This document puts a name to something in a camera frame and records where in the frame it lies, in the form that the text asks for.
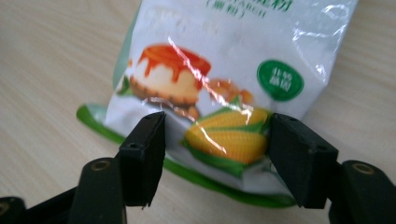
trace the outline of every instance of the table surface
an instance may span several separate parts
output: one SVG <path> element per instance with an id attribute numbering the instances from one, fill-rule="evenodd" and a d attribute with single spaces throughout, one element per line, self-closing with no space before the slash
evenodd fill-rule
<path id="1" fill-rule="evenodd" d="M 76 119 L 106 105 L 120 46 L 139 4 L 130 1 L 0 0 L 0 197 L 27 207 L 67 189 L 88 161 L 118 146 Z M 396 1 L 360 0 L 329 86 L 304 122 L 396 182 Z M 236 202 L 167 170 L 153 205 L 128 208 L 133 223 L 329 223 L 325 210 Z"/>

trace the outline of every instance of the green border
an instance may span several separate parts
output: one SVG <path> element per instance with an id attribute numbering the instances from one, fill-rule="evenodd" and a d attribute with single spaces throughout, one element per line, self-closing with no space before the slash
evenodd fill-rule
<path id="1" fill-rule="evenodd" d="M 95 105 L 95 104 L 82 105 L 77 111 L 77 118 L 85 125 L 90 127 L 95 132 L 101 134 L 105 138 L 117 144 L 121 144 L 125 139 L 125 137 L 109 130 L 105 125 L 103 125 L 101 120 L 96 119 L 100 116 L 95 116 L 95 114 L 103 113 L 104 110 L 106 110 L 106 107 L 102 105 Z M 241 203 L 248 203 L 256 206 L 273 207 L 273 208 L 283 208 L 283 207 L 290 207 L 295 205 L 294 199 L 292 199 L 289 195 L 284 195 L 284 194 L 260 195 L 260 194 L 246 193 L 238 189 L 232 189 L 166 158 L 164 160 L 163 167 L 169 170 L 170 172 L 174 173 L 175 175 L 179 175 L 185 178 L 191 183 L 194 183 L 206 189 L 211 189 L 220 192 Z"/>

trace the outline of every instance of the plastic wrapper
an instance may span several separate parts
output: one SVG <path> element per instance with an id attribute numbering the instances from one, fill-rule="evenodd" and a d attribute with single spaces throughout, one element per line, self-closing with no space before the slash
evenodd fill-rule
<path id="1" fill-rule="evenodd" d="M 120 136 L 164 110 L 176 174 L 243 202 L 292 204 L 265 156 L 269 120 L 274 112 L 301 119 L 315 102 L 356 4 L 143 0 L 108 107 L 85 109 Z"/>

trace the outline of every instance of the cornstarch package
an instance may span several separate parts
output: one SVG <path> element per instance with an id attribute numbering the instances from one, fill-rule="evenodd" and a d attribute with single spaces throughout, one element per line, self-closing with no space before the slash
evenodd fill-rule
<path id="1" fill-rule="evenodd" d="M 292 204 L 265 156 L 269 120 L 275 112 L 301 119 L 316 101 L 356 5 L 143 0 L 103 125 L 126 136 L 165 111 L 165 164 L 176 174 L 246 203 Z"/>

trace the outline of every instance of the green label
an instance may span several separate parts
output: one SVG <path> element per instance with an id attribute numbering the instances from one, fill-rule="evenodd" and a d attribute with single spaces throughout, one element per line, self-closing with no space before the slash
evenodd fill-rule
<path id="1" fill-rule="evenodd" d="M 277 101 L 288 101 L 300 94 L 303 78 L 289 65 L 280 61 L 266 61 L 257 70 L 262 88 Z"/>

